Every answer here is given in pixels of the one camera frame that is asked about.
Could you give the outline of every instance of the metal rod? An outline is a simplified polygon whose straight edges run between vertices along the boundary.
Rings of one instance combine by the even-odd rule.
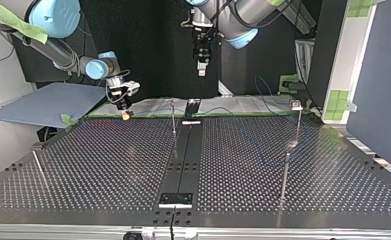
[[[42,178],[43,178],[43,181],[44,181],[44,183],[45,183],[46,189],[49,191],[48,180],[46,180],[46,176],[45,176],[45,173],[44,173],[45,170],[43,170],[42,165],[40,164],[40,161],[39,161],[39,158],[38,158],[38,156],[37,156],[36,151],[32,151],[32,153],[33,153],[33,156],[34,156],[34,158],[35,158],[36,164],[37,164],[37,166],[38,166],[38,168],[39,168],[39,171],[40,171],[40,173],[42,174]]]
[[[176,135],[176,122],[174,117],[174,100],[171,100],[171,119],[173,121],[173,134]]]
[[[36,151],[32,151],[32,153],[33,153],[33,156],[35,157],[37,167],[38,167],[39,170],[43,173],[44,170],[43,170],[43,168],[42,168],[42,165],[40,164],[39,158],[37,157]]]
[[[299,113],[299,115],[298,115],[297,139],[295,139],[295,141],[297,141],[297,142],[298,142],[298,137],[299,137],[299,133],[300,133],[301,116],[302,116],[302,110],[300,110],[300,113]]]
[[[282,192],[280,195],[280,201],[285,201],[285,191],[286,191],[286,183],[288,181],[288,169],[289,169],[289,159],[291,157],[291,154],[288,152],[286,153],[285,157],[285,168],[283,169],[283,181],[282,181]]]

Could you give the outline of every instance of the blue cable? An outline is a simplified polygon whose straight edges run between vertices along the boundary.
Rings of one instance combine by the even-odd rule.
[[[287,114],[281,114],[281,113],[273,112],[273,111],[270,109],[269,104],[268,104],[268,103],[266,102],[266,100],[264,99],[264,94],[263,94],[263,92],[260,90],[260,87],[258,86],[258,80],[261,80],[261,81],[264,83],[264,85],[266,85],[267,89],[269,90],[270,96],[273,96],[272,90],[271,90],[269,84],[267,84],[267,82],[266,82],[262,77],[260,77],[260,76],[255,76],[255,87],[257,88],[257,91],[258,91],[258,93],[260,94],[261,99],[263,100],[264,105],[266,105],[267,110],[269,110],[269,112],[271,112],[271,113],[272,113],[273,115],[275,115],[275,116],[286,116]]]

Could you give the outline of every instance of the metal frame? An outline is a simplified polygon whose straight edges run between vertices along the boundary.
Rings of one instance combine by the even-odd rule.
[[[201,167],[203,125],[181,126],[175,142],[175,151],[170,154],[164,173],[161,193],[198,193]],[[49,148],[66,133],[51,139]],[[391,184],[391,174],[382,170],[373,159],[356,148],[348,140],[344,145],[358,161],[364,161],[370,171]],[[31,154],[16,162],[25,164],[33,160]],[[13,171],[0,173],[0,180]],[[118,239],[126,232],[141,232],[146,239],[169,238],[171,229],[176,238],[193,239],[380,239],[391,238],[391,218],[379,214],[366,217],[359,214],[329,213],[206,213],[196,209],[160,209],[150,213],[102,213],[102,212],[50,212],[38,213],[26,210],[0,210],[0,239]]]

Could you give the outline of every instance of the black curtain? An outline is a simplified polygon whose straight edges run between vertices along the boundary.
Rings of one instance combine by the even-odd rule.
[[[141,83],[135,97],[212,98],[218,94],[219,56],[198,77],[192,33],[181,28],[190,5],[183,0],[81,0],[98,52],[116,52],[128,79]]]

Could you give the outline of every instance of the light blue robot joint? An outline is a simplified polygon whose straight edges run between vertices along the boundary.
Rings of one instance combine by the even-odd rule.
[[[189,4],[191,4],[192,6],[195,6],[195,7],[199,7],[199,6],[202,6],[204,4],[206,4],[209,0],[186,0],[186,2],[188,2]]]
[[[241,49],[247,46],[258,34],[258,29],[254,28],[251,31],[245,33],[244,35],[234,38],[226,39],[226,41],[236,49]]]

